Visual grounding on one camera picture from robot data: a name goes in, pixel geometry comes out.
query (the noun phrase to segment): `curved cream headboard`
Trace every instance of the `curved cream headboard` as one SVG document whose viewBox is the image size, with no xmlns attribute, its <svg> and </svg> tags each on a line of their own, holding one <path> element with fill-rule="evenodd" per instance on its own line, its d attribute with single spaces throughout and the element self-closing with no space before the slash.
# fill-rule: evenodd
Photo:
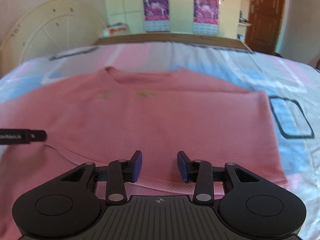
<svg viewBox="0 0 320 240">
<path fill-rule="evenodd" d="M 0 47 L 2 75 L 24 61 L 93 44 L 105 28 L 89 4 L 52 0 L 19 19 Z"/>
</svg>

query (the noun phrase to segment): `door panel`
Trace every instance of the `door panel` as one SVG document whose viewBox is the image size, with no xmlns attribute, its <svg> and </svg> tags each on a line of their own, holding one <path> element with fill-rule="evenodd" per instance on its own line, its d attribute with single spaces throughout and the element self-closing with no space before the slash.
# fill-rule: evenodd
<svg viewBox="0 0 320 240">
<path fill-rule="evenodd" d="M 284 0 L 253 0 L 246 44 L 253 50 L 272 54 L 280 31 Z"/>
</svg>

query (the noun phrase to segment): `pink sweater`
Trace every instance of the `pink sweater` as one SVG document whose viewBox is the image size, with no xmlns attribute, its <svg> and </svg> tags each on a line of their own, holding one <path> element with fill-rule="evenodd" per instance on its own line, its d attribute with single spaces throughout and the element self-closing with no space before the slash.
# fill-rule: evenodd
<svg viewBox="0 0 320 240">
<path fill-rule="evenodd" d="M 0 162 L 0 239 L 18 239 L 14 201 L 24 192 L 93 161 L 143 153 L 128 195 L 193 193 L 181 182 L 178 151 L 214 166 L 235 162 L 286 187 L 265 92 L 248 92 L 181 69 L 125 73 L 106 68 L 39 88 L 1 105 L 0 127 L 44 129 L 46 143 L 11 146 Z M 105 187 L 98 187 L 103 198 Z M 221 187 L 215 195 L 222 196 Z"/>
</svg>

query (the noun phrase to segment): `mattress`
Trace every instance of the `mattress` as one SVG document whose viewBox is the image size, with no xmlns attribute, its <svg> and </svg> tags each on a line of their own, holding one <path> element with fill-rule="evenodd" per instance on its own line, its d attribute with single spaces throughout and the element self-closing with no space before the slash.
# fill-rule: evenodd
<svg viewBox="0 0 320 240">
<path fill-rule="evenodd" d="M 0 80 L 0 101 L 105 66 L 127 72 L 173 71 L 185 67 L 249 91 L 265 90 L 270 98 L 281 162 L 290 190 L 307 208 L 307 218 L 299 236 L 320 238 L 318 70 L 260 53 L 169 42 L 117 44 L 79 48 L 25 62 Z"/>
</svg>

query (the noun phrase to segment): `crosshair symbol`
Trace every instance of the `crosshair symbol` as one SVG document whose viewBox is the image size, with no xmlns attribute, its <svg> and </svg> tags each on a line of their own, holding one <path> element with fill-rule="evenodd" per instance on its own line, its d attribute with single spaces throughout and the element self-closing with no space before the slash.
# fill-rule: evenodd
<svg viewBox="0 0 320 240">
<path fill-rule="evenodd" d="M 161 204 L 163 201 L 165 201 L 163 198 L 157 198 L 156 202 L 158 202 L 159 204 Z"/>
</svg>

